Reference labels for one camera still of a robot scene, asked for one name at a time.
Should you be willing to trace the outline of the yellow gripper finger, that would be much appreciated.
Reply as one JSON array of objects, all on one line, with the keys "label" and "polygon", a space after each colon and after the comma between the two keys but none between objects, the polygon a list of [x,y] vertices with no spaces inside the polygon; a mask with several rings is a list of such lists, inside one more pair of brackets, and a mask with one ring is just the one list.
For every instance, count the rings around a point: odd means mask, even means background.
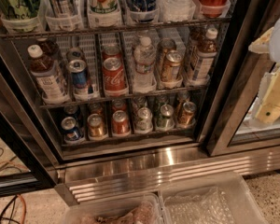
[{"label": "yellow gripper finger", "polygon": [[259,86],[259,107],[255,118],[262,123],[274,123],[280,117],[280,67],[266,73]]},{"label": "yellow gripper finger", "polygon": [[273,28],[271,27],[263,35],[261,35],[258,39],[256,39],[254,42],[252,42],[249,45],[248,50],[253,53],[257,53],[257,54],[268,53],[269,52],[269,42],[271,39],[272,32],[273,32]]}]

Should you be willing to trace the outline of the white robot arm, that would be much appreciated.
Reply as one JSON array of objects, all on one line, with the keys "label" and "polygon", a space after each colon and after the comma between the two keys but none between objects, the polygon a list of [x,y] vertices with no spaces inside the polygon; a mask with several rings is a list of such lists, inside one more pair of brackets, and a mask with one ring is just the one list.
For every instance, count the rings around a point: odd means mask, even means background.
[{"label": "white robot arm", "polygon": [[254,125],[271,125],[280,118],[280,18],[272,28],[252,42],[248,50],[267,53],[278,69],[265,73],[259,84],[258,99],[251,111]]}]

